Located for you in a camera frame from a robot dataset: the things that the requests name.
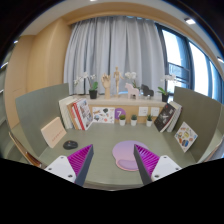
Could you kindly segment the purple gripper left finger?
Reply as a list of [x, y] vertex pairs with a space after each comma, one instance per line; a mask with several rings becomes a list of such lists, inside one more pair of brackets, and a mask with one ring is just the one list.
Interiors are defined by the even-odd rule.
[[93, 157], [93, 145], [85, 146], [68, 157], [60, 155], [45, 171], [82, 186]]

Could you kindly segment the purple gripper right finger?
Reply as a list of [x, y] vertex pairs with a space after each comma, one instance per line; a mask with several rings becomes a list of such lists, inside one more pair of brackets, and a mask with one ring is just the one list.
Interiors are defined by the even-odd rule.
[[134, 157], [144, 185], [181, 170], [169, 156], [158, 156], [137, 144], [134, 145]]

